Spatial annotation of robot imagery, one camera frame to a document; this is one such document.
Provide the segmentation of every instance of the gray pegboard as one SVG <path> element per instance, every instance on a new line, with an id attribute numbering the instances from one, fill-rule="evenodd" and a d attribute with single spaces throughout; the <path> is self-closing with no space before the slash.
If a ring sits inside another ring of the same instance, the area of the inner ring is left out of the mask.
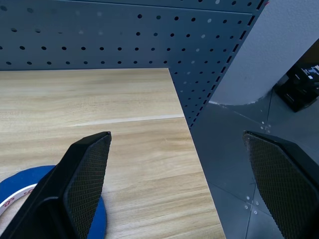
<path id="1" fill-rule="evenodd" d="M 191 127 L 263 1 L 130 2 L 0 1 L 0 70 L 168 67 Z"/>

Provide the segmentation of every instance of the gray wall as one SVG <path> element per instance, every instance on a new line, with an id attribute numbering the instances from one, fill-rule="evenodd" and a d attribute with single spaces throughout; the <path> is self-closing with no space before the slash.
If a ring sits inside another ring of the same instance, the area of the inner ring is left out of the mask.
<path id="1" fill-rule="evenodd" d="M 319 0 L 271 0 L 211 102 L 243 105 L 263 97 L 319 38 Z"/>

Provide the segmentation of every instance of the wooden tabletop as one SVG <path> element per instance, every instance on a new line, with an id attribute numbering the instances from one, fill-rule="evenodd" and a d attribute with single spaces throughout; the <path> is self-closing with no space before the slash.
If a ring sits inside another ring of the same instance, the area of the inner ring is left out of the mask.
<path id="1" fill-rule="evenodd" d="M 168 69 L 0 72 L 0 181 L 101 131 L 106 238 L 224 238 Z"/>

